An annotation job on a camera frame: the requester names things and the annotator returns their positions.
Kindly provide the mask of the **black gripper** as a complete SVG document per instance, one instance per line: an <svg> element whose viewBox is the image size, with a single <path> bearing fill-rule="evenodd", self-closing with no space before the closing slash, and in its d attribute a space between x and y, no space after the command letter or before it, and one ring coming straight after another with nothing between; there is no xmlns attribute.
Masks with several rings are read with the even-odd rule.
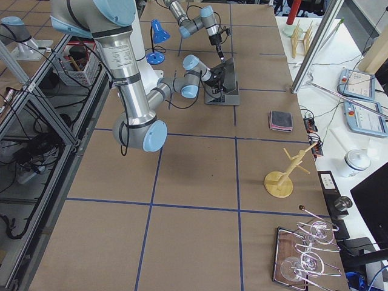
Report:
<svg viewBox="0 0 388 291"><path fill-rule="evenodd" d="M219 33L209 36L209 41L211 45L215 46L216 52L222 63L225 63L225 56L221 48L222 37Z"/></svg>
<svg viewBox="0 0 388 291"><path fill-rule="evenodd" d="M225 78L225 70L223 67L212 68L210 70L210 78L206 81L206 84L212 89L222 90Z"/></svg>

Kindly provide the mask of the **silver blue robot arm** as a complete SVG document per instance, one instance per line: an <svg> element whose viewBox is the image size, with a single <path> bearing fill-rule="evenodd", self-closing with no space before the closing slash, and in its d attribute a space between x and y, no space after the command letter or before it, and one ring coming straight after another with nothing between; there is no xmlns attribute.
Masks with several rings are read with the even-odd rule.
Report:
<svg viewBox="0 0 388 291"><path fill-rule="evenodd" d="M72 36L92 38L122 99L125 112L116 120L113 135L124 147L156 152L165 143L167 126L156 108L173 93L185 98L198 95L200 82L214 77L194 55L183 60L182 78L161 78L149 92L143 86L130 35L135 21L134 1L52 1L54 29Z"/></svg>
<svg viewBox="0 0 388 291"><path fill-rule="evenodd" d="M216 20L216 13L213 11L211 5L201 8L199 16L193 19L187 16L179 1L166 0L164 1L164 5L175 17L182 38L187 39L202 28L205 28L209 36L210 44L215 46L221 62L224 63L226 61L221 47L223 43L221 35L226 32L227 36L229 36L230 29L228 27L221 27L221 22Z"/></svg>

